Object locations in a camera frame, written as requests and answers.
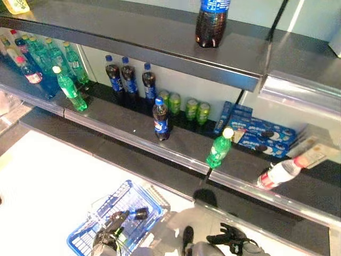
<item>clear water bottle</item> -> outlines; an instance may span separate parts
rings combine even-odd
[[[266,190],[273,189],[298,176],[307,165],[307,159],[301,156],[280,162],[258,177],[257,186]]]
[[[226,27],[230,0],[201,0],[196,41],[201,47],[219,47]]]

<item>green soda can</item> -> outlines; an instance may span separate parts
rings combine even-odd
[[[186,118],[187,118],[187,120],[192,121],[195,119],[196,114],[197,114],[197,110],[198,110],[198,105],[199,105],[199,102],[194,98],[189,99],[187,101],[187,104],[186,104]]]
[[[173,115],[177,115],[180,112],[181,98],[177,93],[172,93],[169,98],[169,108]]]
[[[167,106],[167,108],[169,109],[169,92],[166,90],[162,90],[159,93],[159,97],[163,98],[164,100],[164,104]]]
[[[206,123],[209,115],[210,106],[207,102],[202,102],[197,111],[197,122],[199,125]]]

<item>black shelf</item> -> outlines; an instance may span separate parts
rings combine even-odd
[[[196,13],[126,1],[33,1],[0,14],[3,27],[71,41],[253,91],[262,77],[268,28],[229,20],[221,46],[195,42]]]

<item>bottle label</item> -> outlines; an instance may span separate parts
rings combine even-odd
[[[110,78],[110,81],[115,92],[121,92],[123,90],[121,78]]]
[[[137,87],[136,87],[136,81],[135,80],[127,81],[127,90],[128,90],[128,93],[135,93],[135,92],[137,92]]]
[[[154,126],[157,133],[165,133],[168,131],[168,119],[165,121],[157,121],[154,119]]]
[[[229,6],[230,0],[201,0],[201,10],[204,12],[224,13]]]
[[[41,73],[39,72],[35,72],[32,75],[26,75],[26,78],[31,84],[40,83],[40,81],[43,79]]]
[[[144,87],[145,90],[145,97],[149,100],[153,100],[156,98],[156,94],[155,94],[155,87]]]

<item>oreo box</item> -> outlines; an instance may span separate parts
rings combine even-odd
[[[243,135],[238,144],[278,158],[285,157],[289,150],[289,146],[286,144],[265,137],[259,137],[256,134],[249,132],[246,132]]]
[[[290,144],[292,144],[296,139],[296,132],[293,129],[258,118],[251,118],[248,131],[258,135],[259,137],[268,138],[288,146],[290,146]]]

